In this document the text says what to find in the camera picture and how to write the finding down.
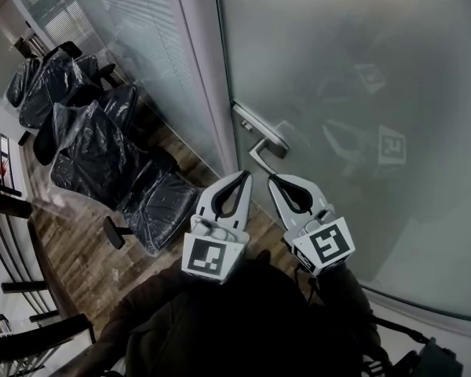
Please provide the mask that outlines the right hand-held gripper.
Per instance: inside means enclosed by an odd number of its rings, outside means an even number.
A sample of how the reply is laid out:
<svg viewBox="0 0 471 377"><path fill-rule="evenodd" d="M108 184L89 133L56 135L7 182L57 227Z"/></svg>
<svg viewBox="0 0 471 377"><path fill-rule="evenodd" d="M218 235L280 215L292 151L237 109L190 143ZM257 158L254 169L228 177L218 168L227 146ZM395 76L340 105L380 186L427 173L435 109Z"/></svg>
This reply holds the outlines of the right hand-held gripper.
<svg viewBox="0 0 471 377"><path fill-rule="evenodd" d="M288 230L283 242L302 270L318 276L344 263L356 250L345 219L327 206L318 185L290 174L273 174L268 190Z"/></svg>

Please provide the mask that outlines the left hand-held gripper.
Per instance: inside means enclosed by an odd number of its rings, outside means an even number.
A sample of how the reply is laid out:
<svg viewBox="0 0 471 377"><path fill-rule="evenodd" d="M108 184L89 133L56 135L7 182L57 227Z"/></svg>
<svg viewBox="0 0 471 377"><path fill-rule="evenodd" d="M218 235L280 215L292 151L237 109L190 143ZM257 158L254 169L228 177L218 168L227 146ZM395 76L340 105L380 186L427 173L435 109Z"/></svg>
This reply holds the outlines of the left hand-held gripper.
<svg viewBox="0 0 471 377"><path fill-rule="evenodd" d="M185 233L181 270L190 276L224 284L236 269L249 243L245 231L253 178L248 170L229 174L206 188ZM223 205L235 193L232 209Z"/></svg>

